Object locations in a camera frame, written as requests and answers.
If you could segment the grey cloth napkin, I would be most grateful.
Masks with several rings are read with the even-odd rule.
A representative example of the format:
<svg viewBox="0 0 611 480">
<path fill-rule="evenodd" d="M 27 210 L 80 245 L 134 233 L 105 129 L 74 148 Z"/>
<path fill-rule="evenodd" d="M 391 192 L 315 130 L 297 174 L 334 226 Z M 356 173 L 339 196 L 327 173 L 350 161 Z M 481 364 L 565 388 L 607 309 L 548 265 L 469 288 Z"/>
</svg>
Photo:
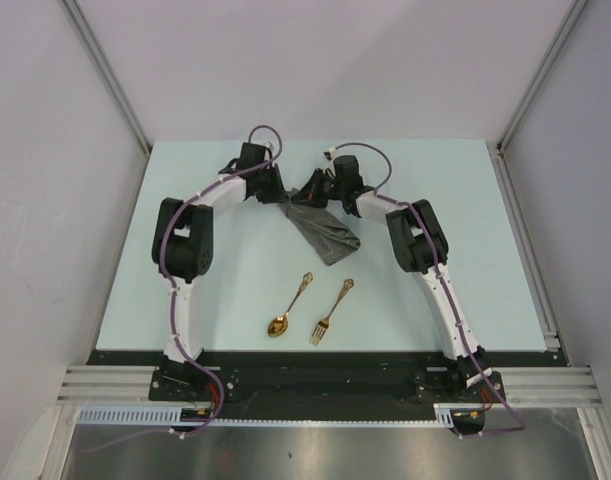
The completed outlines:
<svg viewBox="0 0 611 480">
<path fill-rule="evenodd" d="M 296 227 L 326 266 L 332 266 L 361 247 L 361 240 L 326 209 L 296 202 L 296 189 L 279 204 L 284 216 Z"/>
</svg>

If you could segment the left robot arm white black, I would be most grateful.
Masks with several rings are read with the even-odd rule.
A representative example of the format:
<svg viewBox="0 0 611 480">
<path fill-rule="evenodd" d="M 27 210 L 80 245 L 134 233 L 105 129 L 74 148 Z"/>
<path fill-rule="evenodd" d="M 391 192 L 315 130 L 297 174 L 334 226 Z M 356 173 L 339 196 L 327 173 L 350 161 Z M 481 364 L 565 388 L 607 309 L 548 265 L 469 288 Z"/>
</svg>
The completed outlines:
<svg viewBox="0 0 611 480">
<path fill-rule="evenodd" d="M 151 256 L 170 284 L 170 337 L 159 371 L 184 399 L 195 399 L 206 385 L 217 383 L 198 365 L 203 346 L 190 314 L 193 288 L 213 261 L 215 220 L 250 197 L 279 200 L 284 189 L 274 162 L 270 146 L 247 141 L 211 185 L 187 200 L 166 198 L 160 204 Z"/>
</svg>

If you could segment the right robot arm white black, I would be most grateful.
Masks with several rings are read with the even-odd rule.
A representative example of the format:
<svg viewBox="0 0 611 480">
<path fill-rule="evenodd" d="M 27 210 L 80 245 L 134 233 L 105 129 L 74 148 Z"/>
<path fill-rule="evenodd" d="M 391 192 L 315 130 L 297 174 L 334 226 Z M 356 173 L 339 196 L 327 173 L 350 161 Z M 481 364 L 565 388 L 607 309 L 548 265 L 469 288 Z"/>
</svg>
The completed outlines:
<svg viewBox="0 0 611 480">
<path fill-rule="evenodd" d="M 364 183 L 353 155 L 331 159 L 330 164 L 327 170 L 315 170 L 291 201 L 319 209 L 339 201 L 347 214 L 387 228 L 399 267 L 417 282 L 436 321 L 443 355 L 453 370 L 446 376 L 447 391 L 458 401 L 471 400 L 493 370 L 452 285 L 448 242 L 431 203 L 397 201 L 379 193 Z"/>
</svg>

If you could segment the gold fork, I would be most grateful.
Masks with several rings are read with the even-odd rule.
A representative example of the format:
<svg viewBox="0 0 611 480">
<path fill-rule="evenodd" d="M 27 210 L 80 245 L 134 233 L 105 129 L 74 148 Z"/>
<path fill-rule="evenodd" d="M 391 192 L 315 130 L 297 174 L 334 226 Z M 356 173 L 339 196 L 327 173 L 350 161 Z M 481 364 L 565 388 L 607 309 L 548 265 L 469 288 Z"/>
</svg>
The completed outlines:
<svg viewBox="0 0 611 480">
<path fill-rule="evenodd" d="M 318 346 L 319 343 L 321 342 L 321 340 L 323 339 L 323 337 L 325 336 L 326 332 L 329 329 L 330 326 L 330 321 L 331 321 L 331 317 L 333 316 L 334 312 L 336 311 L 337 307 L 339 306 L 339 304 L 341 303 L 341 301 L 343 300 L 343 298 L 347 295 L 347 293 L 354 287 L 354 280 L 349 278 L 346 279 L 343 282 L 343 286 L 341 288 L 341 290 L 339 291 L 339 294 L 336 298 L 336 301 L 334 302 L 333 306 L 331 307 L 330 311 L 328 312 L 328 314 L 322 318 L 321 320 L 319 320 L 312 333 L 311 336 L 309 338 L 309 343 L 313 346 Z"/>
</svg>

